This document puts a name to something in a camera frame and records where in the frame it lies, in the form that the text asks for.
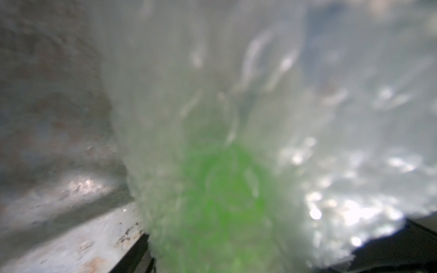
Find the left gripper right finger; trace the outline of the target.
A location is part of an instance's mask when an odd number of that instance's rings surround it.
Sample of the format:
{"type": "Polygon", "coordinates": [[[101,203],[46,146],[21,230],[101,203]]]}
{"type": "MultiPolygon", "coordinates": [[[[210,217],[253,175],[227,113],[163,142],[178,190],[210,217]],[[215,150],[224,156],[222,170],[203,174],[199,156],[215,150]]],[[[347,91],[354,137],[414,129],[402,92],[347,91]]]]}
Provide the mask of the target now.
{"type": "Polygon", "coordinates": [[[437,232],[407,220],[399,232],[368,242],[319,273],[435,273],[437,232]]]}

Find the green plastic wine glass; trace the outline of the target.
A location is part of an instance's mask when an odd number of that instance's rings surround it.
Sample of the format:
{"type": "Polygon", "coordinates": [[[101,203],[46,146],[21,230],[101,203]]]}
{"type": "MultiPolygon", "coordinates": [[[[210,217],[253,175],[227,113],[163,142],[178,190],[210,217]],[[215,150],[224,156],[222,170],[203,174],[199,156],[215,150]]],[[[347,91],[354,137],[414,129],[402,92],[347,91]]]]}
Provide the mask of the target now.
{"type": "Polygon", "coordinates": [[[150,233],[159,273],[273,273],[281,270],[271,175],[238,143],[190,149],[170,210],[150,233]]]}

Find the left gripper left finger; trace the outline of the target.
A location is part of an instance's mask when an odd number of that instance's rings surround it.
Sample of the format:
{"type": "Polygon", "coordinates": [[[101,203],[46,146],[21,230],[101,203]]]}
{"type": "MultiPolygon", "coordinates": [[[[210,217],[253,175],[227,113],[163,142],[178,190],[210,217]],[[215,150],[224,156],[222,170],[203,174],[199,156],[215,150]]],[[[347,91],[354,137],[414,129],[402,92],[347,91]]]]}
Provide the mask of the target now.
{"type": "Polygon", "coordinates": [[[142,234],[122,259],[110,270],[110,273],[154,273],[155,259],[150,254],[148,239],[148,234],[142,234]]]}

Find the clear bubble wrap sheet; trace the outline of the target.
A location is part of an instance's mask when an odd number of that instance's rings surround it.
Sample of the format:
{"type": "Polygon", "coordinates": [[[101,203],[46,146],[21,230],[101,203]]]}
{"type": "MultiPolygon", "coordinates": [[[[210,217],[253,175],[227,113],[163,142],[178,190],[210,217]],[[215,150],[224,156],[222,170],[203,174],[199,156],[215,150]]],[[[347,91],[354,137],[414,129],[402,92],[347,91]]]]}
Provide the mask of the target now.
{"type": "Polygon", "coordinates": [[[93,1],[91,20],[149,246],[186,152],[232,143],[271,175],[274,273],[436,212],[435,1],[93,1]]]}

